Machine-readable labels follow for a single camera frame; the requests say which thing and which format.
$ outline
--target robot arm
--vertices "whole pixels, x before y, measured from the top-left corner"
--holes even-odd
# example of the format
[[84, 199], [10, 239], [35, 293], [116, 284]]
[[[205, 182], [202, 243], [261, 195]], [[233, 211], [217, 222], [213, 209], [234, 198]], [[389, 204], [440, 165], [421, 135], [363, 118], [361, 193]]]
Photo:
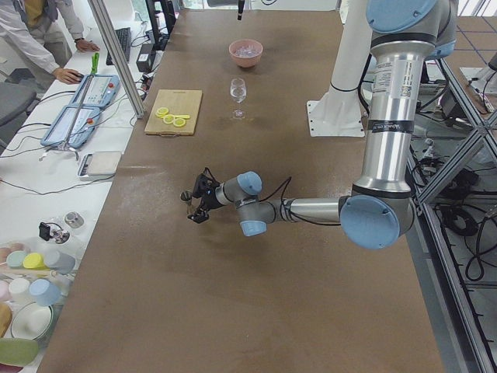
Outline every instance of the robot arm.
[[189, 218], [202, 222], [209, 210], [234, 204], [247, 236], [264, 233], [275, 221], [339, 222], [359, 246], [381, 249], [393, 244], [414, 220], [404, 175], [422, 65], [453, 50], [456, 15], [455, 0], [369, 1], [370, 52], [377, 67], [363, 169], [351, 197], [260, 201], [262, 181], [257, 174], [219, 183], [206, 169], [193, 191], [200, 206]]

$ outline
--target cutting board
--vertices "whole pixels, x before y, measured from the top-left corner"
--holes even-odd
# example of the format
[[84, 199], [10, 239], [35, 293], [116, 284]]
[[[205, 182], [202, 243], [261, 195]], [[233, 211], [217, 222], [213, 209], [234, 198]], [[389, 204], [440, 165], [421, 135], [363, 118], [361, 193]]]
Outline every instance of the cutting board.
[[[154, 106], [145, 126], [145, 134], [181, 134], [192, 135], [195, 133], [196, 119], [199, 115], [202, 91], [187, 89], [159, 89]], [[183, 127], [174, 127], [165, 124], [162, 118], [155, 116], [159, 107], [167, 107], [170, 114], [190, 115]]]

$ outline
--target gray pants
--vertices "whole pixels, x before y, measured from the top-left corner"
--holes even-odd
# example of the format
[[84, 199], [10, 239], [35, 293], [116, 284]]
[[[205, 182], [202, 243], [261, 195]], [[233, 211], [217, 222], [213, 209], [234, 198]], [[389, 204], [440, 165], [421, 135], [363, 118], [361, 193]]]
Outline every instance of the gray pants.
[[[64, 67], [72, 56], [69, 49], [68, 42], [62, 33], [61, 28], [56, 23], [52, 23], [48, 17], [43, 16], [36, 27], [28, 27], [31, 36], [41, 45], [45, 47], [55, 58], [59, 66]], [[34, 64], [24, 53], [10, 40], [9, 37], [5, 38], [5, 42], [19, 55], [19, 57], [26, 64], [28, 69], [34, 75], [36, 81], [48, 89], [54, 82], [55, 77], [43, 70], [37, 64]]]

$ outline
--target black keyboard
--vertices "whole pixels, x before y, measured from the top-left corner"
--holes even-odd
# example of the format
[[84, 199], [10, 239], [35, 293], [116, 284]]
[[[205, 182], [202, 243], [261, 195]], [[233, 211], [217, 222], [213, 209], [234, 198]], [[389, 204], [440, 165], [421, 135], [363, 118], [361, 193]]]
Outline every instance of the black keyboard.
[[[126, 61], [130, 61], [130, 52], [131, 52], [131, 28], [127, 27], [124, 29], [115, 30], [117, 39], [121, 44], [121, 48], [123, 48], [124, 57], [126, 57]], [[112, 57], [110, 56], [109, 51], [107, 51], [107, 59], [106, 64], [114, 64], [112, 62]]]

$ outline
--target white desk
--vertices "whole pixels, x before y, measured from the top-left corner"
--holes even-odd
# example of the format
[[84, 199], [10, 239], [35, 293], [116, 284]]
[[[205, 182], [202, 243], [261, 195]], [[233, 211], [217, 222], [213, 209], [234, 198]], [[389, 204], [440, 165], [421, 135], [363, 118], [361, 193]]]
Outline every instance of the white desk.
[[[116, 28], [124, 27], [116, 23]], [[141, 27], [139, 23], [133, 25], [133, 37], [137, 36]], [[106, 66], [106, 48], [102, 42], [102, 37], [97, 29], [92, 30], [87, 39], [92, 39], [100, 48], [99, 74], [116, 74], [113, 66]], [[135, 61], [139, 52], [139, 47], [131, 49], [130, 70], [134, 80], [141, 77], [137, 70]], [[92, 53], [75, 53], [69, 61], [67, 68], [73, 68], [82, 74], [88, 74], [91, 69]], [[52, 95], [56, 92], [75, 90], [76, 85], [65, 85], [55, 82], [45, 96]], [[101, 116], [100, 123], [107, 118], [105, 123], [96, 128], [89, 141], [79, 149], [80, 157], [83, 155], [98, 151], [120, 151], [124, 152], [127, 142], [133, 130], [132, 124], [136, 120], [134, 112], [125, 98], [125, 92], [121, 86], [120, 91], [116, 94], [113, 105], [108, 107]], [[71, 94], [55, 96], [40, 103], [25, 124], [31, 123], [51, 123], [60, 109], [67, 105], [71, 99]], [[13, 158], [0, 158], [0, 177], [22, 187], [30, 188], [39, 192], [52, 190], [61, 190], [76, 184], [84, 183], [77, 176], [78, 163], [72, 153], [49, 152], [48, 156], [42, 161], [39, 157], [43, 154], [40, 141], [25, 136], [31, 135], [41, 138], [47, 130], [46, 126], [29, 126], [21, 129], [20, 132], [12, 139], [8, 148], [16, 148], [23, 141], [22, 145], [15, 152], [5, 151], [3, 155], [14, 155], [28, 149], [38, 148], [33, 152], [27, 152]], [[17, 189], [5, 183], [0, 183], [0, 243], [11, 241], [28, 241], [31, 250], [43, 252], [47, 249], [47, 244], [39, 239], [38, 225], [41, 221], [49, 221], [51, 218], [63, 217], [69, 211], [77, 211], [84, 219], [85, 225], [81, 231], [76, 231], [78, 243], [81, 247], [75, 249], [71, 245], [60, 251], [66, 251], [77, 259], [82, 258], [84, 249], [89, 242], [96, 221], [102, 210], [106, 196], [109, 192], [112, 179], [109, 181], [94, 183], [90, 186], [79, 187], [68, 190], [63, 193], [49, 194], [40, 196], [25, 190]], [[43, 357], [43, 351], [37, 359], [25, 367], [22, 372], [34, 372]]]

